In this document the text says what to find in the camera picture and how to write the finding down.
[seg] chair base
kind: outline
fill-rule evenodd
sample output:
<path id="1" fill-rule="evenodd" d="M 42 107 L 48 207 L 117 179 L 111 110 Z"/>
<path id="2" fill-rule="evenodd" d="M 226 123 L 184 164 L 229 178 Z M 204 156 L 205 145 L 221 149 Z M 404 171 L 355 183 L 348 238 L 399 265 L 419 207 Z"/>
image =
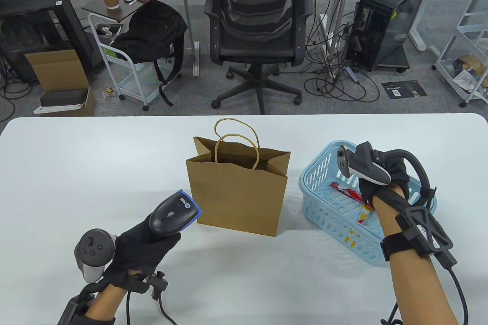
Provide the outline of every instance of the chair base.
<path id="1" fill-rule="evenodd" d="M 229 71 L 227 71 L 226 74 L 227 78 L 232 79 L 234 74 L 241 76 L 245 80 L 244 83 L 225 92 L 224 94 L 218 95 L 218 97 L 212 101 L 211 106 L 213 109 L 217 109 L 218 107 L 220 107 L 222 100 L 231 98 L 235 95 L 239 95 L 252 88 L 256 90 L 256 94 L 258 96 L 259 111 L 261 112 L 261 114 L 266 114 L 265 102 L 263 99 L 263 88 L 269 88 L 277 91 L 282 91 L 287 94 L 296 95 L 295 99 L 293 99 L 293 102 L 296 105 L 300 105 L 302 103 L 302 92 L 300 90 L 268 79 L 271 74 L 279 74 L 279 67 L 277 64 L 269 67 L 264 72 L 262 64 L 251 64 L 247 71 L 235 69 L 234 67 L 229 67 Z"/>

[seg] gray carpet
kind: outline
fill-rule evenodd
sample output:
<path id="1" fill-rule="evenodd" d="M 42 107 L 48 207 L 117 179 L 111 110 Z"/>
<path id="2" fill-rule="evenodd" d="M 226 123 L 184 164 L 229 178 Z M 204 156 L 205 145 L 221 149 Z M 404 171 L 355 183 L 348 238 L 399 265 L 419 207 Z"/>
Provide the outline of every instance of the gray carpet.
<path id="1" fill-rule="evenodd" d="M 87 13 L 80 7 L 89 0 L 71 0 L 77 9 L 82 23 L 87 25 Z M 182 0 L 162 0 L 183 13 Z M 211 62 L 209 58 L 209 21 L 203 13 L 204 0 L 189 0 L 190 15 L 193 32 L 196 40 L 200 41 L 200 76 L 193 78 L 192 62 L 186 58 L 183 65 L 183 78 L 175 80 L 166 89 L 168 98 L 175 104 L 174 107 L 167 106 L 159 97 L 150 105 L 147 112 L 141 110 L 141 102 L 127 98 L 120 101 L 117 98 L 104 99 L 102 91 L 106 86 L 111 86 L 112 81 L 104 67 L 89 76 L 91 86 L 96 96 L 95 115 L 97 116 L 122 116 L 122 115 L 202 115 L 202 114 L 258 114 L 258 102 L 254 90 L 242 95 L 223 101 L 220 109 L 214 110 L 210 102 L 218 94 L 236 86 L 237 79 L 225 79 L 227 64 L 219 67 Z M 328 0 L 317 0 L 317 11 L 323 13 Z M 345 13 L 354 9 L 354 2 L 347 0 Z M 434 45 L 442 49 L 451 36 L 454 26 L 460 13 L 470 0 L 432 0 L 429 9 L 419 27 L 419 32 L 427 45 Z M 480 7 L 488 8 L 488 1 L 482 0 Z M 352 15 L 345 17 L 345 20 L 352 19 Z M 449 112 L 474 112 L 488 118 L 488 105 L 481 100 L 472 101 L 465 109 L 458 107 L 460 98 L 452 88 L 444 81 L 437 71 L 431 70 L 430 66 L 435 57 L 428 50 L 418 52 L 408 39 L 405 50 L 410 61 L 411 69 L 404 74 L 393 72 L 373 72 L 369 76 L 374 80 L 380 89 L 380 98 L 376 102 L 345 102 L 334 99 L 326 99 L 309 95 L 303 88 L 304 81 L 309 78 L 306 74 L 282 74 L 277 81 L 288 84 L 303 91 L 303 102 L 300 106 L 293 104 L 293 97 L 279 92 L 265 90 L 266 112 L 268 114 L 338 114 L 338 113 L 449 113 Z M 283 72 L 291 71 L 290 67 L 282 69 Z M 117 71 L 122 75 L 124 70 Z M 360 75 L 361 83 L 368 90 L 368 100 L 374 99 L 376 89 L 364 76 Z M 381 83 L 386 81 L 418 80 L 424 90 L 426 97 L 390 100 Z M 347 92 L 360 96 L 361 90 L 350 81 L 344 82 Z M 32 111 L 39 105 L 39 97 L 42 95 L 40 87 L 35 87 L 26 98 L 15 102 L 16 112 L 14 117 L 32 116 Z M 0 119 L 9 114 L 11 106 L 0 99 Z M 6 123 L 0 123 L 0 131 Z"/>

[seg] office chair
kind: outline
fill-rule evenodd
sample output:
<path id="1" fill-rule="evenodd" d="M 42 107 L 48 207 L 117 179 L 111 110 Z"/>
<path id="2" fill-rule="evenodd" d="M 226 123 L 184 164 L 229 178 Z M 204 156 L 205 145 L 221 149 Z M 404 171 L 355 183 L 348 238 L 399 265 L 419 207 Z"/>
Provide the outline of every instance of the office chair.
<path id="1" fill-rule="evenodd" d="M 229 67 L 227 78 L 236 74 L 244 83 L 212 101 L 212 108 L 221 101 L 251 88 L 256 90 L 259 110 L 265 114 L 263 88 L 295 95 L 300 105 L 302 92 L 270 80 L 279 74 L 277 64 L 290 62 L 297 66 L 305 58 L 305 24 L 313 13 L 312 0 L 206 0 L 204 13 L 210 19 L 210 58 L 250 64 L 248 70 Z M 272 64 L 263 70 L 263 64 Z"/>

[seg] computer tower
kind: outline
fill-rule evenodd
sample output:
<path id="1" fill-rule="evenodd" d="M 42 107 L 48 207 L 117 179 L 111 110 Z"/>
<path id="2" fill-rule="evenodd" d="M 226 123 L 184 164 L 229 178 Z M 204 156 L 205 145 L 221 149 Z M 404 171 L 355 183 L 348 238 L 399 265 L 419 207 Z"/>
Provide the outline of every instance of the computer tower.
<path id="1" fill-rule="evenodd" d="M 0 54 L 21 81 L 37 81 L 26 54 L 55 50 L 75 50 L 86 73 L 100 53 L 69 0 L 0 0 Z"/>
<path id="2" fill-rule="evenodd" d="M 368 71 L 399 67 L 385 62 L 405 53 L 403 43 L 422 0 L 360 0 L 349 37 L 346 59 Z"/>

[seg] light blue plastic basket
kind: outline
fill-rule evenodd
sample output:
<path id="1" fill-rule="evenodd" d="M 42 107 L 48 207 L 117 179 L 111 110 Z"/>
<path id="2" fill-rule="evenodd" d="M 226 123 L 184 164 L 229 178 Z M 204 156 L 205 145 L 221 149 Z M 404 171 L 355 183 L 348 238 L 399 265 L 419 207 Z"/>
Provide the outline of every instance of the light blue plastic basket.
<path id="1" fill-rule="evenodd" d="M 385 235 L 376 212 L 368 214 L 359 224 L 362 204 L 349 198 L 330 185 L 338 182 L 359 191 L 359 178 L 352 175 L 346 178 L 337 166 L 337 149 L 343 144 L 355 151 L 356 145 L 348 141 L 333 141 L 300 175 L 299 186 L 303 193 L 303 213 L 310 221 L 351 250 L 372 266 L 388 266 L 380 248 Z M 420 194 L 420 182 L 410 177 L 410 204 Z M 437 199 L 432 200 L 432 213 L 437 207 Z"/>

